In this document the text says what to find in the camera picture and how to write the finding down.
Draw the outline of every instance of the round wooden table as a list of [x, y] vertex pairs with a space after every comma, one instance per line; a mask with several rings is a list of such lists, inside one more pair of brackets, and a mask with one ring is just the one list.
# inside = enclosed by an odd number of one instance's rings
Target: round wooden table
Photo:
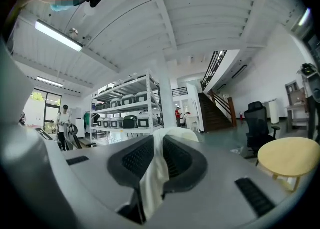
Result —
[[293, 191], [298, 187], [300, 177], [314, 169], [320, 160], [320, 146], [303, 137], [287, 137], [265, 144], [258, 152], [259, 163], [278, 176], [297, 178]]

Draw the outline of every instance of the white wall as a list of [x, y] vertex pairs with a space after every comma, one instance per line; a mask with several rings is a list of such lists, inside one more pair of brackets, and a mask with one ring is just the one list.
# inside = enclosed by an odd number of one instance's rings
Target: white wall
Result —
[[191, 117], [193, 116], [198, 116], [198, 127], [201, 131], [205, 131], [204, 128], [204, 121], [202, 117], [202, 111], [201, 111], [201, 106], [200, 106], [200, 100], [199, 100], [199, 95], [197, 92], [197, 88], [191, 84], [186, 85], [188, 89], [188, 96], [189, 96], [189, 108], [190, 108], [190, 113]]
[[[168, 62], [167, 64], [168, 64], [168, 72], [170, 77], [171, 88], [173, 90], [178, 89], [179, 82], [196, 80], [199, 78], [199, 74], [202, 74], [202, 79], [203, 79], [203, 76], [209, 67], [211, 57], [212, 57], [212, 54], [211, 56], [208, 55], [208, 58], [206, 59], [205, 62], [190, 63], [188, 62], [188, 59], [186, 59], [185, 61], [182, 61], [180, 64], [177, 64], [174, 61]], [[195, 75], [195, 77], [187, 79], [187, 76], [191, 76], [191, 75]]]
[[[252, 59], [240, 76], [227, 83], [221, 92], [232, 97], [237, 117], [239, 112], [248, 110], [248, 104], [272, 99], [277, 99], [279, 116], [288, 116], [285, 107], [289, 106], [289, 99], [285, 85], [301, 77], [297, 71], [302, 64], [310, 63], [309, 53], [302, 53], [301, 46], [298, 47], [296, 42], [299, 41], [294, 40], [282, 25], [278, 25], [267, 48]], [[304, 112], [300, 112], [297, 117], [305, 116]]]

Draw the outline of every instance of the staircase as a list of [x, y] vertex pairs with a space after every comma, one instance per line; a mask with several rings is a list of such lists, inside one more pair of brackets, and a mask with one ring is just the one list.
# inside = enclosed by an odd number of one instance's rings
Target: staircase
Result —
[[232, 128], [224, 113], [203, 93], [199, 93], [204, 132]]

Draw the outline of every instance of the white cloth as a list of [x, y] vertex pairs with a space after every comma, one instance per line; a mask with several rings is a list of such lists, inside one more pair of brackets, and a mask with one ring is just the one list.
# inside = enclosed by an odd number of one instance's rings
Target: white cloth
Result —
[[63, 112], [59, 113], [56, 120], [59, 125], [59, 132], [65, 132], [65, 127], [61, 124], [70, 123], [70, 114], [69, 113], [64, 114]]
[[164, 184], [169, 181], [169, 171], [163, 149], [166, 135], [199, 142], [193, 131], [181, 127], [163, 128], [153, 133], [154, 157], [140, 181], [143, 211], [147, 220], [162, 204]]

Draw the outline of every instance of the gray floor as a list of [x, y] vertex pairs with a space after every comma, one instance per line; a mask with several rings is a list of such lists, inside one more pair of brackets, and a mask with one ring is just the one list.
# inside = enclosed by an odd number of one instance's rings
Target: gray floor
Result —
[[[273, 125], [269, 122], [270, 135], [273, 136], [274, 130], [271, 128]], [[295, 129], [291, 133], [287, 133], [287, 121], [281, 120], [280, 123], [274, 125], [280, 127], [280, 130], [276, 133], [276, 138], [288, 138], [288, 137], [307, 137], [307, 130]], [[196, 133], [199, 142], [221, 147], [228, 151], [242, 148], [242, 152], [247, 149], [247, 135], [249, 132], [248, 124], [244, 121], [241, 123], [237, 121], [237, 127], [227, 128], [223, 130], [213, 131], [205, 134]]]
[[[287, 133], [287, 121], [281, 120], [280, 123], [276, 124], [275, 126], [280, 127], [281, 129], [277, 131], [276, 138], [288, 138], [288, 137], [307, 137], [307, 130], [300, 129], [300, 130], [294, 130], [291, 133]], [[270, 134], [273, 135], [273, 129], [271, 129], [272, 124], [269, 122], [269, 131]], [[211, 145], [215, 147], [221, 147], [223, 149], [226, 149], [228, 151], [241, 149], [241, 156], [246, 157], [247, 155], [247, 136], [246, 133], [249, 132], [249, 128], [247, 123], [244, 121], [241, 123], [240, 121], [237, 121], [237, 127], [236, 128], [227, 128], [222, 129], [218, 131], [213, 131], [205, 134], [196, 133], [197, 137], [199, 139], [199, 142], [204, 143], [206, 145]], [[97, 143], [99, 145], [105, 146], [105, 145], [111, 145], [116, 144], [121, 141], [126, 141], [132, 138], [136, 138], [137, 134], [127, 134], [127, 133], [119, 133], [119, 132], [108, 132], [107, 137], [105, 132], [98, 133], [97, 137], [94, 135], [95, 138], [98, 138], [99, 140]]]

